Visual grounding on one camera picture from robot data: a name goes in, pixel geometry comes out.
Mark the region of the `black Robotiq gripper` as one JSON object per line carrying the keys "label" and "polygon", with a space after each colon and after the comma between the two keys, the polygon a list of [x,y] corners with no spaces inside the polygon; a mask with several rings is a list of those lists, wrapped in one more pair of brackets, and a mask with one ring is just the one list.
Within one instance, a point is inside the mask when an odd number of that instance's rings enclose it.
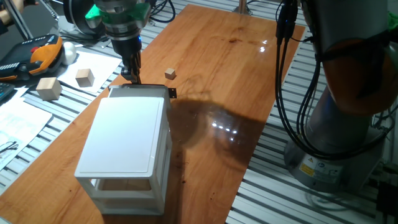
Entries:
{"label": "black Robotiq gripper", "polygon": [[141,84],[141,36],[124,40],[111,40],[114,51],[122,57],[121,76],[130,82]]}

